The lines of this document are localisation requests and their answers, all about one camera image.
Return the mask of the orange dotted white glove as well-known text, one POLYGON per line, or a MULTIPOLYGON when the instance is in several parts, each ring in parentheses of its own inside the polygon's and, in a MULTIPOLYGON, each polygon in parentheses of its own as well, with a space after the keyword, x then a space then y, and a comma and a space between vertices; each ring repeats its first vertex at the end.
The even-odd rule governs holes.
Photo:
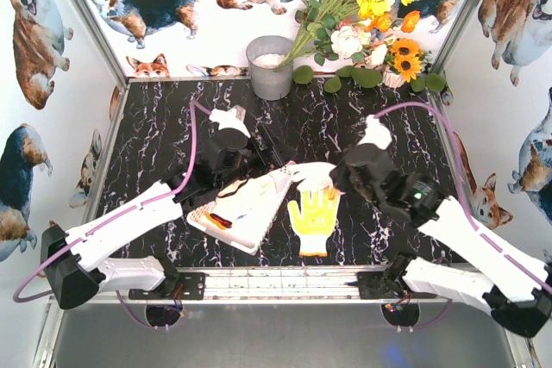
POLYGON ((334 233, 341 194, 332 186, 301 191, 299 202, 287 204, 292 230, 299 237, 299 255, 327 256, 326 243, 334 233))

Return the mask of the cream inside-out glove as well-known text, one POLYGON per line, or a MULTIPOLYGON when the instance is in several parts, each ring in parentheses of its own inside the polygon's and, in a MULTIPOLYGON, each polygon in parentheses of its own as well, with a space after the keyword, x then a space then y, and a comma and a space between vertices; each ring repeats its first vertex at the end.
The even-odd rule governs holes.
POLYGON ((270 202, 290 182, 291 175, 286 170, 269 172, 259 178, 238 179, 217 194, 212 211, 231 220, 258 204, 270 202))

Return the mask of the white storage basket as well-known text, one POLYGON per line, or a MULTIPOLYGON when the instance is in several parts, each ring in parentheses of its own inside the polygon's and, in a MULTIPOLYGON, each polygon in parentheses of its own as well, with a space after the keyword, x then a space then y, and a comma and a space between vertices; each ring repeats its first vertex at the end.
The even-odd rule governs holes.
POLYGON ((255 255, 292 184, 293 162, 259 178, 239 180, 186 216, 194 228, 255 255))

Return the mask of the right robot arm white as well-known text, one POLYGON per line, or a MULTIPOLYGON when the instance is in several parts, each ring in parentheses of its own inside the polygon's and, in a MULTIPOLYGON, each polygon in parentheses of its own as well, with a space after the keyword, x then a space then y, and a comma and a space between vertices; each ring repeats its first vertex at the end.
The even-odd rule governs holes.
POLYGON ((393 220, 443 243, 473 269, 439 265, 400 253, 370 290, 424 293, 465 303, 504 329, 534 338, 551 316, 551 268, 522 252, 443 194, 431 178, 403 174, 389 153, 371 143, 350 148, 329 174, 343 193, 356 192, 393 220))

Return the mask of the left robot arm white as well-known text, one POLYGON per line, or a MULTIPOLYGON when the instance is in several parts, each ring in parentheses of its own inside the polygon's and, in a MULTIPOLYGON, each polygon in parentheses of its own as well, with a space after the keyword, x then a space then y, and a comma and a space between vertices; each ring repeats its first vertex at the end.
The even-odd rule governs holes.
POLYGON ((112 253, 169 221, 194 228, 247 254, 257 253, 291 186, 297 152, 260 127, 259 137, 223 128, 179 168, 135 199, 84 225, 52 225, 42 235, 41 263, 63 310, 96 294, 142 290, 168 297, 180 284, 170 259, 114 259, 112 253))

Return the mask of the white glove orange cuff top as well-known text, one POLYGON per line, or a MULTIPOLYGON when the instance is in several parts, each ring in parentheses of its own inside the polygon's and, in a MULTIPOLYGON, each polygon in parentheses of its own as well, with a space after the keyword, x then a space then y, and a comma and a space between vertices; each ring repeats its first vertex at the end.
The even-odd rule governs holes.
POLYGON ((335 167, 328 162, 308 162, 289 164, 286 170, 291 173, 292 182, 298 184, 298 191, 316 192, 333 185, 329 174, 335 167))

